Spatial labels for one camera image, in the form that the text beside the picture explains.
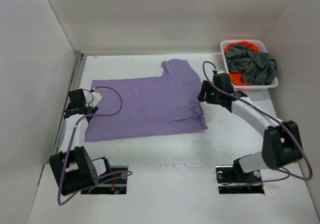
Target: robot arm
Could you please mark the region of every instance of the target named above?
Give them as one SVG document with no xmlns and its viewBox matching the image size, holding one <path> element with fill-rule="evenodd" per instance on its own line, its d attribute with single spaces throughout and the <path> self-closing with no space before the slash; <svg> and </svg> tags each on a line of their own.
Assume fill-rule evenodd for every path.
<svg viewBox="0 0 320 224">
<path fill-rule="evenodd" d="M 227 73 L 214 71 L 213 82 L 219 89 L 252 103 L 245 93 L 242 91 L 234 91 Z M 256 170 L 276 169 L 302 158 L 292 140 L 276 122 L 261 115 L 251 108 L 251 106 L 220 93 L 213 88 L 208 81 L 203 81 L 198 100 L 227 108 L 232 114 L 241 117 L 250 124 L 263 137 L 263 147 L 261 151 L 241 157 L 233 162 L 234 182 L 241 182 L 242 177 Z M 293 121 L 283 122 L 280 119 L 277 120 L 282 122 L 290 130 L 301 146 L 297 124 Z"/>
<path fill-rule="evenodd" d="M 59 185 L 63 170 L 64 157 L 69 146 L 71 133 L 76 122 L 84 115 L 94 114 L 98 110 L 97 104 L 102 95 L 97 91 L 90 91 L 86 96 L 82 89 L 68 93 L 70 103 L 65 109 L 64 119 L 66 132 L 58 153 L 50 157 L 49 163 L 55 180 Z M 69 153 L 67 169 L 64 173 L 62 195 L 69 195 L 98 184 L 98 177 L 103 173 L 111 172 L 108 160 L 103 157 L 91 160 L 83 147 L 85 131 L 92 117 L 84 118 L 77 125 L 75 136 Z"/>
</svg>

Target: gray cloth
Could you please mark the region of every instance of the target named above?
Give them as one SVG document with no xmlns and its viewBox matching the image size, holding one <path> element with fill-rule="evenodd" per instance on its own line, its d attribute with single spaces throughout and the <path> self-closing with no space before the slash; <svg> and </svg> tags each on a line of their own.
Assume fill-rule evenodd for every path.
<svg viewBox="0 0 320 224">
<path fill-rule="evenodd" d="M 276 77 L 275 60 L 268 53 L 253 52 L 243 45 L 228 49 L 226 55 L 228 69 L 233 73 L 243 73 L 245 83 L 269 85 Z"/>
<path fill-rule="evenodd" d="M 93 80 L 92 88 L 109 86 L 117 90 L 123 99 L 123 108 L 115 116 L 93 117 L 86 129 L 85 141 L 206 130 L 205 115 L 197 100 L 201 89 L 199 76 L 186 60 L 164 61 L 162 67 L 160 77 Z M 108 89 L 98 91 L 103 97 L 97 105 L 97 114 L 117 111 L 118 96 Z"/>
</svg>

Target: plastic bin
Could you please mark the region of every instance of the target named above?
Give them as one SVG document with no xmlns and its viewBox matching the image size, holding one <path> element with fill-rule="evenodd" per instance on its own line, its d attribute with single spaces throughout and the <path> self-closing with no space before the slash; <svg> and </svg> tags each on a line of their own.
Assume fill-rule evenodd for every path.
<svg viewBox="0 0 320 224">
<path fill-rule="evenodd" d="M 224 49 L 225 47 L 230 44 L 230 43 L 234 43 L 234 42 L 239 42 L 239 41 L 248 41 L 248 42 L 251 42 L 255 45 L 257 45 L 260 49 L 260 52 L 265 52 L 267 53 L 267 50 L 265 48 L 265 45 L 259 41 L 259 40 L 224 40 L 220 43 L 220 48 L 221 48 L 221 53 L 222 53 L 222 57 L 223 57 L 223 63 L 224 63 L 224 67 L 225 67 L 225 70 L 227 73 L 229 73 L 229 70 L 228 70 L 228 66 L 227 66 L 227 61 L 226 61 L 226 58 L 225 58 L 225 53 L 224 53 Z M 250 85 L 250 86 L 245 86 L 245 85 L 233 85 L 233 87 L 237 88 L 237 89 L 268 89 L 268 88 L 274 88 L 274 87 L 277 87 L 279 84 L 278 82 L 278 78 L 275 77 L 275 79 L 272 81 L 272 83 L 270 85 Z"/>
</svg>

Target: cable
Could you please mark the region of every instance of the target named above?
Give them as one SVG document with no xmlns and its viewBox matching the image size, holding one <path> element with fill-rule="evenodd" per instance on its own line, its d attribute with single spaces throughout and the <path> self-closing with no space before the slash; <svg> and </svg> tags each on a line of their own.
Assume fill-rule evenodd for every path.
<svg viewBox="0 0 320 224">
<path fill-rule="evenodd" d="M 119 170 L 119 171 L 115 171 L 115 172 L 108 173 L 108 174 L 106 174 L 106 175 L 102 175 L 102 176 L 99 177 L 99 179 L 102 179 L 102 178 L 105 178 L 105 177 L 107 177 L 107 176 L 113 175 L 114 173 L 116 173 L 116 174 L 126 173 L 126 175 L 125 175 L 125 176 L 117 176 L 117 177 L 114 177 L 114 178 L 110 178 L 110 179 L 108 179 L 108 180 L 104 180 L 103 182 L 101 182 L 101 183 L 99 183 L 98 185 L 96 185 L 96 186 L 92 187 L 91 189 L 89 189 L 88 193 L 90 193 L 93 189 L 95 189 L 96 187 L 98 187 L 98 186 L 100 186 L 100 185 L 102 185 L 102 184 L 104 184 L 104 183 L 106 183 L 106 182 L 109 182 L 109 181 L 112 181 L 112 180 L 123 179 L 123 178 L 128 177 L 128 176 L 131 176 L 131 175 L 133 174 L 133 172 L 130 171 L 130 170 Z"/>
<path fill-rule="evenodd" d="M 87 89 L 82 89 L 82 90 L 88 91 L 91 94 L 92 100 L 89 103 L 86 103 L 87 105 L 91 104 L 94 101 L 93 93 L 90 90 L 87 90 Z"/>
<path fill-rule="evenodd" d="M 80 117 L 79 118 L 79 120 L 77 120 L 76 121 L 76 123 L 75 123 L 75 126 L 74 126 L 74 128 L 73 128 L 73 130 L 72 130 L 72 134 L 71 134 L 71 138 L 70 138 L 70 142 L 69 142 L 69 146 L 68 146 L 68 149 L 67 149 L 67 152 L 65 153 L 65 160 L 64 160 L 64 164 L 63 164 L 63 166 L 62 166 L 62 171 L 61 171 L 61 176 L 60 176 L 60 182 L 59 182 L 59 188 L 58 188 L 58 205 L 64 205 L 64 204 L 66 204 L 69 200 L 71 200 L 71 198 L 73 198 L 76 194 L 77 194 L 77 192 L 76 193 L 73 193 L 71 196 L 69 196 L 65 201 L 63 201 L 63 202 L 61 202 L 61 192 L 62 192 L 62 185 L 63 185 L 63 183 L 64 183 L 64 173 L 65 173 L 65 170 L 66 170 L 66 168 L 67 168 L 67 161 L 68 161 L 68 158 L 69 158 L 69 154 L 70 154 L 70 150 L 71 150 L 71 147 L 72 147 L 72 143 L 73 143 L 73 141 L 74 141 L 74 137 L 75 137 L 75 131 L 77 130 L 77 127 L 78 127 L 78 125 L 79 125 L 79 123 L 84 119 L 84 118 L 87 118 L 87 117 L 91 117 L 91 116 L 101 116 L 101 117 L 108 117 L 108 116 L 114 116 L 114 115 L 117 115 L 121 110 L 122 110 L 122 106 L 123 106 L 123 101 L 122 101 L 122 98 L 121 98 L 121 96 L 120 96 L 120 94 L 118 93 L 118 91 L 116 91 L 115 89 L 113 89 L 113 88 L 110 88 L 110 87 L 107 87 L 107 86 L 99 86 L 99 87 L 96 87 L 96 88 L 93 88 L 93 90 L 95 90 L 95 89 L 99 89 L 99 88 L 106 88 L 106 89 L 110 89 L 110 90 L 112 90 L 112 91 L 114 91 L 117 95 L 118 95 L 118 97 L 119 97 L 119 99 L 120 99 L 120 108 L 115 112 L 115 113 L 113 113 L 113 114 L 88 114 L 88 115 L 84 115 L 84 116 L 82 116 L 82 117 Z"/>
<path fill-rule="evenodd" d="M 291 138 L 291 140 L 294 142 L 295 146 L 297 147 L 297 149 L 298 149 L 299 152 L 301 153 L 301 156 L 303 157 L 303 159 L 304 159 L 304 161 L 305 161 L 305 163 L 306 163 L 306 165 L 307 165 L 307 167 L 308 167 L 309 176 L 308 176 L 308 177 L 298 176 L 298 175 L 292 174 L 289 170 L 287 170 L 287 169 L 285 169 L 285 168 L 283 168 L 283 169 L 285 169 L 285 170 L 279 170 L 279 169 L 278 169 L 278 171 L 283 172 L 283 173 L 286 173 L 286 174 L 288 174 L 289 176 L 293 176 L 293 177 L 295 177 L 295 178 L 298 178 L 298 179 L 301 179 L 301 180 L 304 180 L 304 181 L 311 180 L 311 179 L 312 179 L 312 176 L 313 176 L 313 171 L 312 171 L 311 163 L 310 163 L 307 155 L 306 155 L 305 152 L 303 151 L 302 147 L 299 145 L 297 139 L 296 139 L 296 138 L 294 137 L 294 135 L 289 131 L 289 129 L 288 129 L 281 121 L 277 120 L 276 118 L 274 118 L 273 116 L 269 115 L 269 114 L 266 113 L 265 111 L 259 109 L 257 106 L 253 105 L 252 103 L 249 103 L 248 101 L 246 101 L 246 100 L 244 100 L 244 99 L 242 99 L 242 98 L 239 98 L 239 97 L 237 97 L 237 96 L 231 95 L 231 94 L 229 94 L 229 93 L 227 93 L 227 92 L 219 89 L 217 86 L 215 86 L 215 84 L 214 84 L 212 81 L 210 81 L 209 77 L 208 77 L 207 74 L 206 74 L 206 71 L 205 71 L 205 64 L 206 64 L 206 63 L 211 64 L 211 65 L 214 66 L 215 68 L 216 68 L 216 66 L 215 66 L 213 63 L 209 62 L 209 61 L 205 61 L 205 62 L 203 62 L 203 64 L 202 64 L 202 70 L 203 70 L 203 72 L 204 72 L 203 74 L 204 74 L 206 80 L 210 83 L 210 85 L 211 85 L 212 87 L 214 87 L 217 91 L 219 91 L 219 92 L 222 93 L 222 94 L 225 94 L 225 95 L 227 95 L 227 96 L 229 96 L 229 97 L 232 97 L 232 98 L 234 98 L 234 99 L 236 99 L 236 100 L 239 100 L 239 101 L 245 103 L 246 105 L 248 105 L 248 106 L 250 106 L 251 108 L 253 108 L 254 110 L 256 110 L 259 114 L 264 115 L 264 116 L 270 118 L 271 120 L 273 120 L 273 121 L 276 122 L 279 126 L 282 127 L 282 129 L 289 135 L 289 137 Z M 266 180 L 266 181 L 262 181 L 261 183 L 271 182 L 271 181 L 278 181 L 278 180 L 282 180 L 282 179 L 270 180 L 270 181 L 267 181 L 267 180 Z"/>
</svg>

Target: white table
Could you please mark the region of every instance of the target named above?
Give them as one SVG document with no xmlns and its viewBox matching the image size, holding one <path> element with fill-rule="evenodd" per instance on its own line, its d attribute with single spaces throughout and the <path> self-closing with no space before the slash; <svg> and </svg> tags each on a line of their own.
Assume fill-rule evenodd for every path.
<svg viewBox="0 0 320 224">
<path fill-rule="evenodd" d="M 160 76 L 162 61 L 174 58 L 188 60 L 201 79 L 203 61 L 224 69 L 221 55 L 210 53 L 91 56 L 80 87 L 90 88 L 93 79 Z M 208 66 L 207 70 L 209 73 L 212 68 Z M 267 90 L 247 94 L 275 115 Z M 214 165 L 232 164 L 236 158 L 260 151 L 262 138 L 220 106 L 203 104 L 203 109 L 208 126 L 203 133 L 85 144 L 91 158 L 106 156 L 112 165 L 129 165 L 134 174 L 128 180 L 127 195 L 78 195 L 59 207 L 57 184 L 46 165 L 29 224 L 319 222 L 305 183 L 294 178 L 266 183 L 265 195 L 219 195 Z M 301 175 L 298 164 L 288 168 Z M 280 176 L 276 171 L 262 171 L 265 180 Z"/>
</svg>

